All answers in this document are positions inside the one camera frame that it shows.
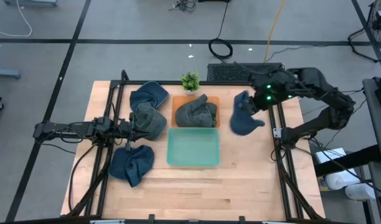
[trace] white cable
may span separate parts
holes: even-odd
[[[21,13],[21,16],[22,16],[24,22],[27,24],[27,26],[28,26],[29,29],[30,29],[29,34],[27,34],[27,35],[21,35],[21,34],[7,34],[7,33],[4,33],[4,32],[2,32],[2,31],[0,31],[0,34],[7,35],[7,36],[9,36],[9,37],[30,37],[30,35],[33,33],[33,29],[31,28],[29,22],[27,21],[27,19],[24,17],[24,15],[23,15],[23,13],[22,13],[21,7],[19,6],[19,0],[16,0],[16,4],[17,4],[17,9],[18,9],[19,12]]]

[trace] cloth bundle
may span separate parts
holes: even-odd
[[[140,130],[149,132],[144,137],[156,140],[167,124],[167,119],[157,111],[168,97],[168,92],[157,82],[150,81],[142,85],[129,96],[129,106],[134,111],[134,123]]]
[[[230,129],[238,135],[245,136],[254,129],[264,126],[264,121],[254,120],[252,116],[243,109],[243,104],[248,99],[248,92],[243,91],[237,96],[233,103],[233,114],[230,118]]]
[[[131,148],[129,152],[125,147],[116,149],[109,167],[109,174],[121,180],[127,180],[131,187],[137,186],[142,176],[152,169],[154,152],[149,146]]]
[[[207,102],[207,96],[201,95],[198,99],[190,101],[176,111],[178,127],[214,128],[217,125],[217,106]]]

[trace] blue cloth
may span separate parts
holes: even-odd
[[[109,167],[109,174],[121,180],[127,180],[131,187],[142,181],[142,176],[152,169],[154,152],[149,146],[131,148],[127,152],[125,147],[116,149]]]
[[[243,104],[248,99],[248,92],[243,91],[235,96],[233,114],[230,118],[230,129],[238,135],[250,134],[257,127],[264,126],[264,121],[254,120],[250,113],[243,109]]]
[[[134,110],[134,117],[136,128],[149,133],[144,137],[149,141],[157,140],[167,124],[167,119],[150,103],[140,103]]]
[[[129,104],[133,111],[140,103],[151,102],[154,109],[167,99],[168,92],[157,82],[149,81],[142,85],[137,91],[132,91],[129,97]]]

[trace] dark blue towel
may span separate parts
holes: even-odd
[[[149,146],[131,148],[127,152],[125,147],[116,149],[109,167],[109,174],[117,179],[127,180],[131,187],[137,186],[142,176],[152,169],[154,152]]]
[[[135,111],[140,103],[150,103],[153,108],[158,107],[158,100],[152,94],[145,91],[132,91],[129,96],[129,107]]]
[[[264,121],[254,120],[250,113],[243,109],[243,104],[248,99],[248,92],[243,91],[235,96],[233,114],[230,118],[230,129],[238,135],[245,136],[254,129],[264,126]]]
[[[168,92],[160,84],[155,81],[148,81],[142,85],[138,91],[145,91],[152,94],[158,100],[158,104],[155,109],[158,109],[159,106],[164,102],[168,97]]]

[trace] potted plant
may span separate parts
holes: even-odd
[[[199,74],[197,72],[191,73],[191,71],[188,71],[186,75],[182,74],[181,81],[186,95],[193,96],[196,94],[200,82]]]

